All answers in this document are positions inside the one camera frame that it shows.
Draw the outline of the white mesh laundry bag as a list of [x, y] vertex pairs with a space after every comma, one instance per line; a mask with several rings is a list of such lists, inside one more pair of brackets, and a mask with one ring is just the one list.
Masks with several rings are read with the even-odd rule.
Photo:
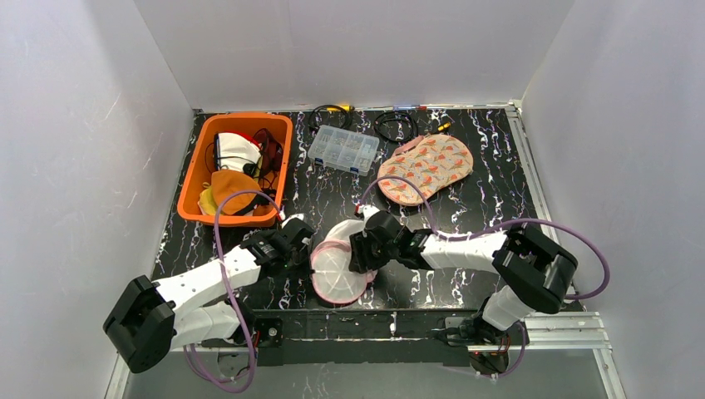
[[353, 260], [350, 236], [363, 230], [364, 222], [347, 219], [336, 224], [310, 256], [315, 293], [326, 303], [348, 305], [357, 301], [377, 276], [377, 271], [349, 270]]

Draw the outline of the floral pink fabric pouch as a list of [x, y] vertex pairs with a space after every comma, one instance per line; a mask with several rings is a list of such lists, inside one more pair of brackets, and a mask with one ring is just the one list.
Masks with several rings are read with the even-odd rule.
[[473, 166], [473, 155], [459, 139], [444, 134], [419, 136], [382, 163], [378, 187], [390, 201], [416, 206], [465, 179]]

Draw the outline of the orange bra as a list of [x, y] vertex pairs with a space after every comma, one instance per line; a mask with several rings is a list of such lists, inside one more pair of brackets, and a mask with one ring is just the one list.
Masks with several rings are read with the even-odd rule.
[[[219, 205], [232, 194], [252, 190], [263, 192], [267, 196], [274, 198], [275, 191], [263, 189], [259, 182], [244, 172], [237, 170], [218, 170], [211, 175], [211, 187], [214, 199]], [[222, 215], [228, 216], [253, 216], [257, 213], [257, 208], [266, 206], [269, 202], [257, 194], [241, 194], [229, 200], [221, 210]]]

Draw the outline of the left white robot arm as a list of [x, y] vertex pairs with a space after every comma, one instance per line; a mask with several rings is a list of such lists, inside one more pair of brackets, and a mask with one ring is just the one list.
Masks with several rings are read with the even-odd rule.
[[102, 330], [133, 373], [156, 366], [171, 350], [210, 339], [246, 337], [252, 330], [229, 300], [237, 289], [291, 271], [307, 260], [314, 229], [300, 215], [259, 231], [187, 272], [156, 281], [141, 275], [127, 285]]

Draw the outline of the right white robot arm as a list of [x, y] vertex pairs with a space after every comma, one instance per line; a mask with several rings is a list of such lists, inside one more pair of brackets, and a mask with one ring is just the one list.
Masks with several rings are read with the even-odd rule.
[[411, 230], [386, 211], [365, 217], [350, 234], [353, 273], [391, 261], [414, 270], [445, 268], [496, 273], [504, 287], [481, 306], [475, 328], [504, 332], [532, 313], [556, 314], [565, 300], [577, 258], [545, 235], [536, 221], [516, 219], [490, 233], [442, 234]]

